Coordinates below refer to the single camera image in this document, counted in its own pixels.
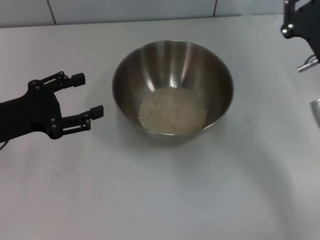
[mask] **metal cylinder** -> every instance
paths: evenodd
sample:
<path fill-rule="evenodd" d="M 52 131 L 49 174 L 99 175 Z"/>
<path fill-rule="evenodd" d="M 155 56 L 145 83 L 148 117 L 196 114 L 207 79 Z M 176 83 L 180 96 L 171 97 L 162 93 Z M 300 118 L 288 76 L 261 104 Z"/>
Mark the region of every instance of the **metal cylinder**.
<path fill-rule="evenodd" d="M 312 68 L 313 66 L 317 65 L 319 63 L 318 59 L 314 59 L 312 61 L 309 61 L 307 62 L 306 64 L 298 67 L 298 72 L 299 73 L 302 73 L 304 72 L 305 70 L 308 70 L 309 68 Z"/>

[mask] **white table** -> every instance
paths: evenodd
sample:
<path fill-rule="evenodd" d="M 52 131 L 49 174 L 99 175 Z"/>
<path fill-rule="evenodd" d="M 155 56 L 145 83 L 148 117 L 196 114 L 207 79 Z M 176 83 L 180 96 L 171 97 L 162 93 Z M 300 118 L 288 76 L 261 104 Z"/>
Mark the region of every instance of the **white table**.
<path fill-rule="evenodd" d="M 0 101 L 58 71 L 86 85 L 56 93 L 63 116 L 104 105 L 91 131 L 13 139 L 0 151 L 1 240 L 318 240 L 320 130 L 309 103 L 320 68 L 280 34 L 281 15 L 0 30 Z M 132 50 L 183 40 L 234 79 L 226 116 L 177 147 L 117 115 L 112 77 Z"/>

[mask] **black robotic arm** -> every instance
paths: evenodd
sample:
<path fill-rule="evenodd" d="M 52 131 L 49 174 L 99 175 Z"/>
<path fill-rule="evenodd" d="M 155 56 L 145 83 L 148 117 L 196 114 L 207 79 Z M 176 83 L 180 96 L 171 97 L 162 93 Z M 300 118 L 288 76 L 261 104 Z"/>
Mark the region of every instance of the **black robotic arm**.
<path fill-rule="evenodd" d="M 43 132 L 51 139 L 58 139 L 90 130 L 91 120 L 104 116 L 104 107 L 100 105 L 79 115 L 62 117 L 54 94 L 61 89 L 84 84 L 83 73 L 69 78 L 63 71 L 42 80 L 30 81 L 25 95 L 0 103 L 0 143 L 32 132 Z"/>
<path fill-rule="evenodd" d="M 286 39 L 305 39 L 314 52 L 304 64 L 298 67 L 301 73 L 319 63 L 320 59 L 320 0 L 311 0 L 296 10 L 299 0 L 284 0 L 284 20 L 281 32 Z"/>

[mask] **bowl rim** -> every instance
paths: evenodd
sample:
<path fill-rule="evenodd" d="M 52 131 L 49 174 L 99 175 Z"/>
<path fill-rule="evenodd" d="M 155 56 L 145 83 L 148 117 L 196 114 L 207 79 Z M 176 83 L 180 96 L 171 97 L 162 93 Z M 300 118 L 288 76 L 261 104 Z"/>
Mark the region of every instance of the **bowl rim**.
<path fill-rule="evenodd" d="M 138 49 L 142 49 L 148 45 L 151 45 L 151 44 L 155 44 L 155 43 L 161 43 L 161 42 L 181 42 L 181 43 L 187 43 L 187 44 L 192 44 L 192 45 L 196 45 L 200 48 L 203 48 L 207 51 L 209 51 L 211 54 L 213 54 L 218 60 L 220 60 L 220 62 L 224 65 L 225 69 L 227 70 L 227 72 L 229 73 L 229 76 L 230 76 L 230 80 L 231 80 L 231 85 L 232 85 L 232 93 L 231 93 L 231 99 L 230 99 L 230 102 L 229 102 L 229 105 L 226 107 L 226 109 L 224 110 L 223 114 L 221 114 L 221 116 L 216 120 L 214 121 L 213 123 L 211 123 L 210 125 L 206 126 L 206 127 L 202 127 L 200 130 L 197 130 L 197 131 L 193 131 L 193 132 L 189 132 L 189 133 L 164 133 L 164 132 L 157 132 L 157 131 L 151 131 L 147 128 L 144 128 L 143 126 L 141 126 L 140 124 L 137 124 L 136 122 L 133 122 L 125 113 L 124 111 L 121 109 L 121 107 L 118 105 L 118 102 L 116 101 L 116 98 L 115 98 L 115 91 L 114 91 L 114 87 L 115 87 L 115 76 L 118 72 L 118 69 L 119 67 L 122 65 L 122 63 L 129 57 L 131 56 L 131 54 L 133 54 L 134 52 L 136 52 Z M 134 49 L 133 51 L 131 51 L 128 55 L 126 55 L 124 57 L 124 59 L 122 59 L 122 61 L 119 63 L 119 65 L 116 67 L 115 71 L 114 71 L 114 74 L 113 74 L 113 78 L 112 78 L 112 97 L 113 97 L 113 100 L 117 106 L 117 108 L 121 111 L 121 113 L 125 116 L 125 118 L 127 118 L 132 124 L 134 124 L 135 126 L 137 126 L 138 128 L 144 130 L 144 131 L 147 131 L 148 133 L 151 133 L 151 134 L 159 134 L 159 135 L 164 135 L 164 136 L 190 136 L 190 135 L 197 135 L 199 134 L 200 132 L 204 131 L 204 130 L 207 130 L 208 128 L 210 128 L 211 126 L 213 126 L 214 124 L 216 124 L 226 113 L 227 111 L 229 110 L 230 106 L 231 106 L 231 103 L 233 102 L 233 99 L 234 99 L 234 93 L 235 93 L 235 85 L 234 85 L 234 79 L 231 75 L 231 72 L 229 70 L 229 68 L 227 67 L 227 65 L 225 64 L 224 61 L 222 61 L 222 59 L 220 57 L 218 57 L 214 52 L 212 52 L 211 50 L 209 50 L 208 48 L 204 47 L 204 46 L 201 46 L 199 44 L 196 44 L 196 43 L 193 43 L 193 42 L 190 42 L 190 41 L 182 41 L 182 40 L 159 40 L 159 41 L 153 41 L 153 42 L 149 42 L 147 44 L 144 44 L 140 47 L 137 47 L 136 49 Z"/>

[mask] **cable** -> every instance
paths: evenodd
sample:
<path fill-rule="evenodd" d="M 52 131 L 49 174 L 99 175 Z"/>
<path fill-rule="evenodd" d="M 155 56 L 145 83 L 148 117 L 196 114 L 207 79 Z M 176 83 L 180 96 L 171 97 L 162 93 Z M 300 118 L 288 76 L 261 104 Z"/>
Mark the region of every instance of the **cable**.
<path fill-rule="evenodd" d="M 9 142 L 9 140 L 5 141 L 4 144 L 2 146 L 0 146 L 0 151 L 7 145 L 8 142 Z"/>
<path fill-rule="evenodd" d="M 312 58 L 314 58 L 316 55 L 315 54 L 313 54 L 313 55 L 311 55 L 310 57 L 308 57 L 306 60 L 305 60 L 305 62 L 304 62 L 304 65 L 306 65 Z"/>

